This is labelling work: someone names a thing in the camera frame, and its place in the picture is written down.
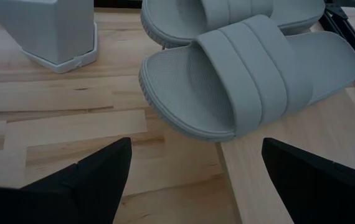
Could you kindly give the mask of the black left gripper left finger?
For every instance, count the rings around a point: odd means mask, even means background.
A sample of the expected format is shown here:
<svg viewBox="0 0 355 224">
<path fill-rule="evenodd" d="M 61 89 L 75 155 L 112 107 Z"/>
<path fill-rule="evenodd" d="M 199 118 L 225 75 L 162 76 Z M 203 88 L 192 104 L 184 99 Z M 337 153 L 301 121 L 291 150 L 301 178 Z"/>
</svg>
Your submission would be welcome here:
<svg viewBox="0 0 355 224">
<path fill-rule="evenodd" d="M 25 187 L 0 187 L 0 224 L 112 224 L 131 158 L 121 138 Z"/>
</svg>

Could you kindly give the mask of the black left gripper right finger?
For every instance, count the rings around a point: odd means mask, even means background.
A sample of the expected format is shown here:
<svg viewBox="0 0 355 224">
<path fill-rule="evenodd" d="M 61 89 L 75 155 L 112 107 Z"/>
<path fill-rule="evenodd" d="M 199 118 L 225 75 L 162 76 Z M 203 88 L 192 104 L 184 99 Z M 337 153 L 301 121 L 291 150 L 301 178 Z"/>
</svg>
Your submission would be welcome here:
<svg viewBox="0 0 355 224">
<path fill-rule="evenodd" d="M 262 158 L 294 224 L 355 224 L 355 169 L 274 138 Z"/>
</svg>

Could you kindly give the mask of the grey rubber slide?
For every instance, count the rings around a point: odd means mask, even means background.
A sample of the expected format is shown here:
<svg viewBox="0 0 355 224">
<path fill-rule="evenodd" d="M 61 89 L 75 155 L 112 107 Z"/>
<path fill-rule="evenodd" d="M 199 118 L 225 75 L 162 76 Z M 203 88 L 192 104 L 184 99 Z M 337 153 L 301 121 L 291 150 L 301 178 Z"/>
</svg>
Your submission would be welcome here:
<svg viewBox="0 0 355 224">
<path fill-rule="evenodd" d="M 285 35 L 298 34 L 321 18 L 325 6 L 324 0 L 143 0 L 141 23 L 153 41 L 171 49 L 259 14 Z"/>
<path fill-rule="evenodd" d="M 355 51 L 327 31 L 284 35 L 257 15 L 143 60 L 144 97 L 176 131 L 226 142 L 295 114 L 355 80 Z"/>
</svg>

